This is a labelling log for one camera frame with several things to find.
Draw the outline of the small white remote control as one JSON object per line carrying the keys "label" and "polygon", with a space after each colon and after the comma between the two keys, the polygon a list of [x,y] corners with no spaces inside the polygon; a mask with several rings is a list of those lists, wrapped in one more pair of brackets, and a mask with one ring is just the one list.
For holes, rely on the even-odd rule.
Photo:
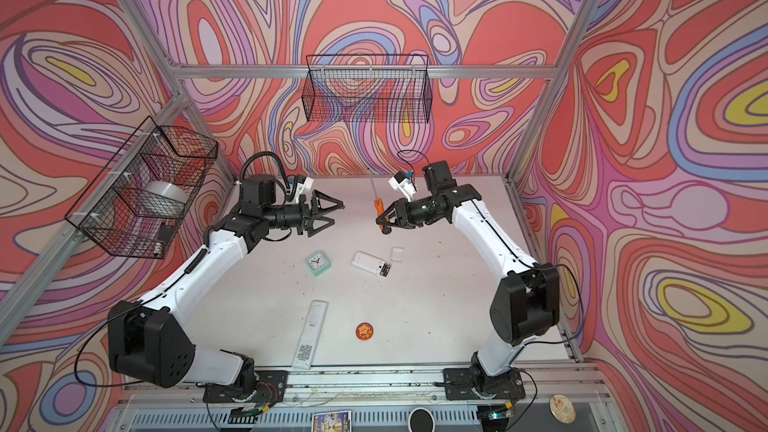
{"label": "small white remote control", "polygon": [[363,251],[355,252],[351,259],[351,265],[359,270],[379,277],[387,277],[391,270],[391,264],[389,262]]}

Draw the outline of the orange black screwdriver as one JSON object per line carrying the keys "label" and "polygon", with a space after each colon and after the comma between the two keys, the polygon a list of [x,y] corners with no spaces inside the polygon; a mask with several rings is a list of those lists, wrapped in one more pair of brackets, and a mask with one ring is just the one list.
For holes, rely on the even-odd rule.
{"label": "orange black screwdriver", "polygon": [[[374,181],[374,178],[373,178],[373,174],[372,174],[370,169],[367,169],[367,175],[368,175],[368,178],[369,178],[369,181],[370,181],[370,184],[371,184],[371,188],[372,188],[372,192],[373,192],[373,196],[374,196],[373,204],[374,204],[374,207],[376,209],[376,214],[377,214],[377,217],[378,217],[378,216],[380,216],[381,214],[384,213],[384,204],[383,204],[383,201],[382,201],[380,195],[378,194],[378,191],[377,191],[377,188],[376,188],[376,184],[375,184],[375,181]],[[379,228],[380,228],[381,232],[384,235],[387,235],[387,234],[391,233],[389,228],[387,228],[387,227],[385,227],[383,225],[379,225]]]}

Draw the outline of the white battery cover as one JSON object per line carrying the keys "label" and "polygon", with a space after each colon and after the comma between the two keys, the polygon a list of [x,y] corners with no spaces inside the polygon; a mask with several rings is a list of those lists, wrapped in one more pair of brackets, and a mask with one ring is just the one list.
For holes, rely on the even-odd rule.
{"label": "white battery cover", "polygon": [[390,252],[390,260],[392,262],[402,262],[405,256],[405,249],[403,247],[392,247]]}

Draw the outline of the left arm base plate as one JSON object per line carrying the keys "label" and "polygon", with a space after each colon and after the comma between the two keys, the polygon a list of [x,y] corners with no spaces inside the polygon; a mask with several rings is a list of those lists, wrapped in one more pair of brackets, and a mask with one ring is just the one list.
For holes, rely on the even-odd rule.
{"label": "left arm base plate", "polygon": [[256,404],[273,406],[285,397],[287,370],[257,370],[252,378],[237,379],[232,385],[206,384],[206,404]]}

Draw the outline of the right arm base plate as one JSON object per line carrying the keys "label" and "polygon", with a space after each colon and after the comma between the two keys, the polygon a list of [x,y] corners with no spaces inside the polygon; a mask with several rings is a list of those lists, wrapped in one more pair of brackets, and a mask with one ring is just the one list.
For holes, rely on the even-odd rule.
{"label": "right arm base plate", "polygon": [[518,369],[488,376],[480,366],[470,366],[445,368],[442,374],[442,380],[435,385],[445,390],[450,401],[510,400],[516,403],[526,397]]}

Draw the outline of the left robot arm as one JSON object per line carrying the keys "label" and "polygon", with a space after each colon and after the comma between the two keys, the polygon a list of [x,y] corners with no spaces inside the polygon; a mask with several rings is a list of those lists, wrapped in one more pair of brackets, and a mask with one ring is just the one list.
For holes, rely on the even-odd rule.
{"label": "left robot arm", "polygon": [[184,325],[232,267],[273,230],[312,237],[334,225],[341,200],[317,191],[312,179],[240,173],[230,212],[204,233],[202,246],[167,279],[135,302],[121,301],[106,321],[112,371],[162,388],[179,383],[216,387],[234,402],[251,400],[261,384],[252,358],[205,349]]}

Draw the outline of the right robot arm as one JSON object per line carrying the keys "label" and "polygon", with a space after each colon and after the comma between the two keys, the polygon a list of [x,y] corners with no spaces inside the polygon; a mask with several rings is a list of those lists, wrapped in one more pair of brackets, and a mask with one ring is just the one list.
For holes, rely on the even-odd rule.
{"label": "right robot arm", "polygon": [[416,195],[412,174],[398,171],[389,179],[389,186],[402,196],[379,207],[377,225],[390,232],[446,220],[469,240],[498,280],[489,306],[493,332],[486,345],[473,353],[468,367],[444,369],[439,385],[450,400],[521,398],[521,372],[513,364],[526,348],[547,344],[545,334],[560,320],[560,268],[537,261],[518,246],[477,189],[458,183],[446,162],[429,163],[422,172],[428,190],[422,198]]}

